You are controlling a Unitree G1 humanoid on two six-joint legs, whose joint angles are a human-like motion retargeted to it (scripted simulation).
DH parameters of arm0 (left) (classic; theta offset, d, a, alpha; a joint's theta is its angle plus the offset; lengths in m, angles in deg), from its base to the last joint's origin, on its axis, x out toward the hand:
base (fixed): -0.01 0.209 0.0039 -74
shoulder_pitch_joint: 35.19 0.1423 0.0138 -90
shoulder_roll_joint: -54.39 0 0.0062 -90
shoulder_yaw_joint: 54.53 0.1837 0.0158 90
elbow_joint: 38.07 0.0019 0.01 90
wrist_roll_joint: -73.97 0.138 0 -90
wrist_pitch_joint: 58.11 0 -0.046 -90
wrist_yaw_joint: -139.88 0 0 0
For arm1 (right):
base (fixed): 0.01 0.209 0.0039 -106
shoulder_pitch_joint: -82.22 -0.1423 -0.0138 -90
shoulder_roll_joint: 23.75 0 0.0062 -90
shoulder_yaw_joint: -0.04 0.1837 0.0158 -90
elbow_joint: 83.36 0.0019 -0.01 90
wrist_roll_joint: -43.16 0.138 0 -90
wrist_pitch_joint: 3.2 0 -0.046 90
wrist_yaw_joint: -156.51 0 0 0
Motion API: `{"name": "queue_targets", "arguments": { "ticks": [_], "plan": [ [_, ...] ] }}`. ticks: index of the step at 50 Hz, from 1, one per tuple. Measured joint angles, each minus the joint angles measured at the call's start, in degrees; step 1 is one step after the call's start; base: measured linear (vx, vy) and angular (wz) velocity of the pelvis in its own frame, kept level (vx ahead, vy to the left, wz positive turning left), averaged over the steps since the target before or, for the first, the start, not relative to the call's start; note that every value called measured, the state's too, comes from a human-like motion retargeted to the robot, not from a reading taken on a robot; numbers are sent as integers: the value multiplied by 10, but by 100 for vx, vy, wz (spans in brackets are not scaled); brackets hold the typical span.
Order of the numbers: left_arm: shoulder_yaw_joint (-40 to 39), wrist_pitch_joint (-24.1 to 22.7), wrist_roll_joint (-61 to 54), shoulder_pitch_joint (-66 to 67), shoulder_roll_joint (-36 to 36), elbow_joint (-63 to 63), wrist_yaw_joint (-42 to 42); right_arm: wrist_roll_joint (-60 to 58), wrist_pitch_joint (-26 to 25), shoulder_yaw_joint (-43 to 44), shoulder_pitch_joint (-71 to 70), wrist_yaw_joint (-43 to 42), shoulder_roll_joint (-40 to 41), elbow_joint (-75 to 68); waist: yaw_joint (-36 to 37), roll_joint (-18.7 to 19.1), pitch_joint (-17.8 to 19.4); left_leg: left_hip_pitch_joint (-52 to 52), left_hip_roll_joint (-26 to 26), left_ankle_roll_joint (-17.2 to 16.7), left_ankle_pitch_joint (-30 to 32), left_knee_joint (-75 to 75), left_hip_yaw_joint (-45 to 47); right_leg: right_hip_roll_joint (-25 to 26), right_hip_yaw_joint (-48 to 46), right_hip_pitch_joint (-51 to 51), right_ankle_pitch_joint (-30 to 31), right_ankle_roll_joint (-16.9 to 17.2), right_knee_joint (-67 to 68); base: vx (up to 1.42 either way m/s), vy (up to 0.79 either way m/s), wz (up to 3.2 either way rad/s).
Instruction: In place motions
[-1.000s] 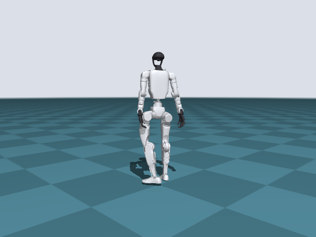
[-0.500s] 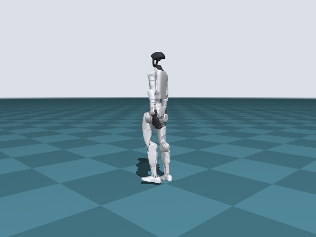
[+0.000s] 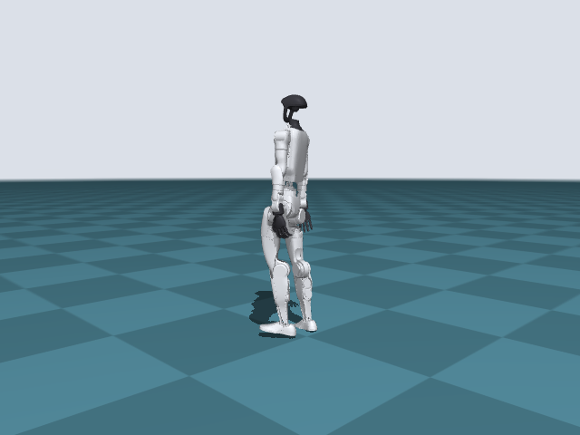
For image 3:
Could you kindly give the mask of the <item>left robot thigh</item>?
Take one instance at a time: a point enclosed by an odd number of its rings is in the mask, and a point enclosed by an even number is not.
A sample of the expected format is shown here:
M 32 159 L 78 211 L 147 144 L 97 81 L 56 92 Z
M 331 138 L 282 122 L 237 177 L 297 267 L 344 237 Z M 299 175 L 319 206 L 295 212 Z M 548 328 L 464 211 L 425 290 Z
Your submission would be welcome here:
M 286 207 L 285 203 L 283 203 L 283 204 L 284 204 L 284 212 L 285 213 L 282 215 L 283 215 L 283 218 L 286 220 L 287 207 Z M 267 263 L 272 274 L 273 274 L 273 269 L 277 264 L 283 264 L 287 267 L 287 269 L 288 269 L 287 276 L 289 276 L 290 271 L 291 271 L 290 265 L 288 263 L 286 263 L 286 261 L 278 259 L 278 251 L 280 249 L 281 238 L 279 238 L 276 235 L 276 232 L 274 232 L 272 229 L 274 217 L 275 216 L 273 215 L 271 206 L 266 207 L 264 210 L 264 213 L 263 213 L 262 224 L 261 224 L 261 240 L 262 240 L 262 248 L 263 248 L 264 256 L 266 259 L 266 263 Z

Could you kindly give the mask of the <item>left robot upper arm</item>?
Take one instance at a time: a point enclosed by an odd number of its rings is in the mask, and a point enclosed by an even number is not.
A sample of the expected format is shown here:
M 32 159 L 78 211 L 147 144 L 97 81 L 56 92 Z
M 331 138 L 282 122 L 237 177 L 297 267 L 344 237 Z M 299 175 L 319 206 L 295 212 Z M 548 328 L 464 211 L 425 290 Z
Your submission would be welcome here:
M 275 166 L 279 166 L 281 168 L 283 176 L 286 173 L 287 150 L 290 141 L 291 141 L 290 130 L 278 130 L 275 132 L 274 134 L 275 159 L 277 161 L 277 164 Z

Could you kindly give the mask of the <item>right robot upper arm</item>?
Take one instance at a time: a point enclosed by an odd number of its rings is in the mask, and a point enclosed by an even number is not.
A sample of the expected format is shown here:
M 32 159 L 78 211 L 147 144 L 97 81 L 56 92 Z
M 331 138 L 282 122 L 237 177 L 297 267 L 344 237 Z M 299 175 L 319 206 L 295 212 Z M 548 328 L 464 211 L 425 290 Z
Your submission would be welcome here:
M 307 137 L 308 137 L 308 135 L 307 135 Z M 308 146 L 309 146 L 309 137 L 308 137 Z M 308 172 L 308 146 L 307 146 L 307 154 L 306 154 L 306 162 L 305 162 L 305 169 L 304 169 L 303 178 L 307 175 L 307 172 Z

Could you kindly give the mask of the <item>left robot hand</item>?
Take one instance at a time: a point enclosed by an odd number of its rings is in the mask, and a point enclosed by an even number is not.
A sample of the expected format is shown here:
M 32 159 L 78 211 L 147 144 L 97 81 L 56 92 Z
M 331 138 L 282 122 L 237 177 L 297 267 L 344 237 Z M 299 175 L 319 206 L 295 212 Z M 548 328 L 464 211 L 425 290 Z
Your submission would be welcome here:
M 287 230 L 285 219 L 283 218 L 283 215 L 282 215 L 285 213 L 283 204 L 282 203 L 279 204 L 279 212 L 275 213 L 273 210 L 272 210 L 272 212 L 273 212 L 273 215 L 275 216 L 273 219 L 272 229 L 274 232 L 276 232 L 276 235 L 279 238 L 283 238 L 283 239 L 292 236 L 292 234 L 290 234 Z

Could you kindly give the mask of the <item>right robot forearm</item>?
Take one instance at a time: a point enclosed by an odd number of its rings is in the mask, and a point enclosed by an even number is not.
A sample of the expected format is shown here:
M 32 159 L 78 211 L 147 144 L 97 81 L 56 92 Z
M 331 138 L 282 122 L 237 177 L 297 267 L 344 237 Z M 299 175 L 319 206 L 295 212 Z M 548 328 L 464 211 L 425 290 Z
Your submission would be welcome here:
M 308 176 L 306 175 L 301 182 L 296 182 L 297 185 L 297 196 L 300 198 L 300 208 L 306 208 L 306 191 L 307 191 L 307 184 L 308 184 Z

